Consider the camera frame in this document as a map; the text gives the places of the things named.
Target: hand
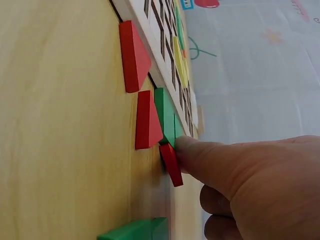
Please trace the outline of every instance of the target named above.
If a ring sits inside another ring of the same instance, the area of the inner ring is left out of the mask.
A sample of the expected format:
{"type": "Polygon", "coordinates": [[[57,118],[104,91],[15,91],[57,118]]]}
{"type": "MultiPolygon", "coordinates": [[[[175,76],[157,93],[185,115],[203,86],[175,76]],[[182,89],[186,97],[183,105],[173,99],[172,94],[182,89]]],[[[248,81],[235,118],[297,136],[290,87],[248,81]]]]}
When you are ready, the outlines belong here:
{"type": "Polygon", "coordinates": [[[175,150],[204,183],[209,240],[320,240],[320,137],[232,145],[180,137],[175,150]]]}

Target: light wood panel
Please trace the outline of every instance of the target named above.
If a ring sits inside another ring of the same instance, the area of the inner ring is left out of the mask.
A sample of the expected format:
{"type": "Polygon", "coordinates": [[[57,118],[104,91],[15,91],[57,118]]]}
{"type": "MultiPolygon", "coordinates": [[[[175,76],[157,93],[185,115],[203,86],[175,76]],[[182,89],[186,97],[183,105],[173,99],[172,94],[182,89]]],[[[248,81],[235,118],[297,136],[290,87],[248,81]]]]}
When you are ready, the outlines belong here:
{"type": "Polygon", "coordinates": [[[0,239],[176,219],[158,147],[134,149],[118,24],[107,0],[0,0],[0,239]]]}

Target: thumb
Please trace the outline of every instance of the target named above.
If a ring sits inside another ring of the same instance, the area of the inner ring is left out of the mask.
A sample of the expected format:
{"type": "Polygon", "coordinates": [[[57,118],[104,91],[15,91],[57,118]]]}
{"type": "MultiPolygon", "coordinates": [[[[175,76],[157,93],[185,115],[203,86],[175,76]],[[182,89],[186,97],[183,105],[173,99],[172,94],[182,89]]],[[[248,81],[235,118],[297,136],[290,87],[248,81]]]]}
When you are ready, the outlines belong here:
{"type": "Polygon", "coordinates": [[[245,145],[225,145],[218,142],[203,142],[182,136],[176,139],[175,151],[179,164],[190,175],[205,185],[218,190],[228,200],[240,186],[234,184],[245,166],[238,159],[245,145]]]}

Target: white frame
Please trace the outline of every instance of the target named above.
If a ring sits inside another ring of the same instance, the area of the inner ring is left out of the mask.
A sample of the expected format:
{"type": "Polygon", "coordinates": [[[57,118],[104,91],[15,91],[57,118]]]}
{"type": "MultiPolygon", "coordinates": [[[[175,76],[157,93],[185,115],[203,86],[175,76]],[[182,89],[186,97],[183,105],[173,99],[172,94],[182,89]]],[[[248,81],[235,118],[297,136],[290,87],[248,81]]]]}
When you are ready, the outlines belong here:
{"type": "Polygon", "coordinates": [[[155,39],[144,9],[141,8],[142,1],[145,2],[145,0],[112,0],[122,20],[131,20],[135,24],[152,61],[152,66],[149,71],[152,79],[157,88],[166,88],[168,90],[184,132],[187,136],[191,136],[185,114],[180,106],[179,95],[173,87],[172,77],[167,70],[167,65],[162,56],[161,49],[159,48],[159,43],[155,39]]]}

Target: yellow block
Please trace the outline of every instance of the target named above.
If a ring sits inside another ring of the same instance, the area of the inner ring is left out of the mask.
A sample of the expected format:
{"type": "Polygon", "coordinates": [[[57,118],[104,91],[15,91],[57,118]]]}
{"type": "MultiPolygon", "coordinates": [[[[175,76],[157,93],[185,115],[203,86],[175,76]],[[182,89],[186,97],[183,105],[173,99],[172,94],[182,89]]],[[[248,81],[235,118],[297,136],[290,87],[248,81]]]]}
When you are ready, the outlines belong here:
{"type": "Polygon", "coordinates": [[[185,57],[183,58],[183,63],[184,63],[184,68],[185,68],[185,73],[186,73],[186,79],[189,81],[190,73],[189,73],[188,62],[187,62],[187,59],[185,57]]]}
{"type": "Polygon", "coordinates": [[[179,73],[182,87],[185,89],[188,87],[188,78],[187,78],[184,58],[182,56],[182,51],[181,51],[179,39],[177,36],[173,37],[173,47],[174,47],[175,65],[179,73]]]}

